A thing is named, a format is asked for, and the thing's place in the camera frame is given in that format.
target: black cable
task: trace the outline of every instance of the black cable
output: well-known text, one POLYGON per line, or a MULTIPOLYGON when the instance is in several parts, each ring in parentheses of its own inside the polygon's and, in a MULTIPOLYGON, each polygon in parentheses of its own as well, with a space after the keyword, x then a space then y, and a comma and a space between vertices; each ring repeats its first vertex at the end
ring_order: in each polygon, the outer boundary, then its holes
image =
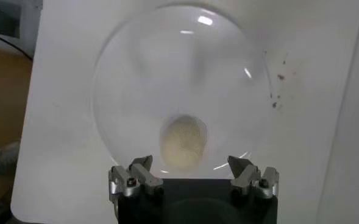
POLYGON ((3 41, 3 42, 5 42, 6 44, 10 45, 11 47, 14 47, 16 50, 20 51, 20 52, 21 52, 23 55, 25 55, 30 61, 33 60, 33 58, 30 57, 30 56, 29 56, 26 52, 24 52, 21 48, 15 46, 14 44, 8 42, 7 40, 5 40, 5 39, 3 39, 3 38, 1 38, 1 37, 0 37, 0 40, 3 41))

